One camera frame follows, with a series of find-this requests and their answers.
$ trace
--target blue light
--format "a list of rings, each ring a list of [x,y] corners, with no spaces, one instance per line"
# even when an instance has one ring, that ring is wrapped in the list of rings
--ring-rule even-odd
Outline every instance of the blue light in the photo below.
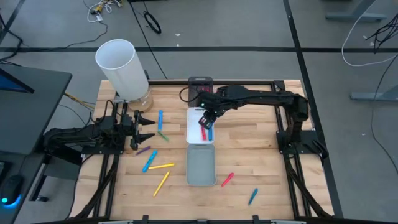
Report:
[[[12,203],[12,204],[10,204],[10,205],[3,205],[3,207],[4,207],[4,208],[10,208],[10,209],[16,208],[17,205],[19,204],[19,202],[21,201],[21,198],[22,198],[22,195],[19,195],[18,198],[17,198],[17,200],[15,200],[14,203]]]

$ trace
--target black desk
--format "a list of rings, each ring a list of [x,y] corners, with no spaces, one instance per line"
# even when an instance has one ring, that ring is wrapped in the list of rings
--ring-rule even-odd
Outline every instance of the black desk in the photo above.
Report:
[[[40,138],[72,75],[13,65],[0,67],[35,90],[33,94],[0,90],[0,161],[11,166],[0,187],[8,177],[18,174],[20,167],[24,178],[21,201],[14,208],[0,204],[0,223],[7,224],[14,223],[46,158]]]

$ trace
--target wooden table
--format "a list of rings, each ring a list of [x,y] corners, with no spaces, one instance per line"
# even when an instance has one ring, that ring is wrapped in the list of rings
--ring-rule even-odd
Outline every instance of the wooden table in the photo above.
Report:
[[[300,80],[285,80],[285,85],[286,90],[304,95]],[[266,85],[246,87],[270,90]],[[215,124],[214,142],[217,184],[212,187],[192,187],[185,180],[188,106],[178,97],[183,86],[157,85],[151,88],[154,105],[143,117],[157,121],[159,110],[162,109],[163,133],[170,138],[170,142],[157,134],[145,141],[140,148],[152,146],[158,150],[153,166],[168,162],[176,165],[142,173],[142,167],[152,150],[135,156],[129,144],[126,144],[119,161],[111,219],[140,220],[143,215],[149,215],[151,220],[250,220],[253,215],[259,215],[260,219],[293,219],[284,160],[277,149],[277,121],[273,106],[246,105],[238,110],[230,110],[219,118]],[[110,82],[103,80],[98,93],[95,117],[103,115],[105,101],[112,100],[114,95]],[[187,99],[187,93],[183,94],[183,98]],[[303,129],[312,129],[310,120],[303,125]],[[156,131],[157,124],[141,127],[141,133]],[[71,216],[81,211],[95,192],[102,158],[102,155],[95,155],[83,164]],[[302,154],[300,158],[309,191],[332,214],[331,200],[319,157]],[[168,170],[171,171],[169,178],[157,196],[153,197],[152,194]],[[227,186],[221,188],[221,183],[231,172],[235,176]],[[252,205],[248,206],[255,188],[259,189],[258,194]],[[297,189],[296,194],[300,214],[304,215],[301,195]],[[105,196],[106,193],[100,215],[104,212]]]

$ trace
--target blue marker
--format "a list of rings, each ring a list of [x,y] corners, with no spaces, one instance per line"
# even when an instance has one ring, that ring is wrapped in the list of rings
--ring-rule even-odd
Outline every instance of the blue marker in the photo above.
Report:
[[[256,196],[257,192],[259,191],[259,189],[254,189],[253,194],[251,195],[250,201],[249,201],[249,205],[251,205],[251,202],[253,201],[254,197]]]
[[[145,164],[144,168],[142,168],[142,172],[147,172],[148,167],[150,166],[150,164],[152,163],[152,161],[155,159],[155,156],[157,154],[157,150],[154,150],[154,152],[152,153],[152,155],[150,155],[150,158],[148,159],[147,163]]]
[[[159,110],[159,123],[157,124],[157,130],[162,130],[163,110]]]
[[[209,135],[209,141],[212,141],[213,140],[213,125],[211,125],[211,127],[209,129],[208,135]]]

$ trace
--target white cylinder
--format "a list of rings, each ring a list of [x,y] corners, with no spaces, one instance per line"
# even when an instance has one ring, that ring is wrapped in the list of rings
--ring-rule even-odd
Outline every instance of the white cylinder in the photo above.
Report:
[[[99,47],[95,60],[121,98],[136,100],[147,92],[148,80],[130,42],[108,41]]]

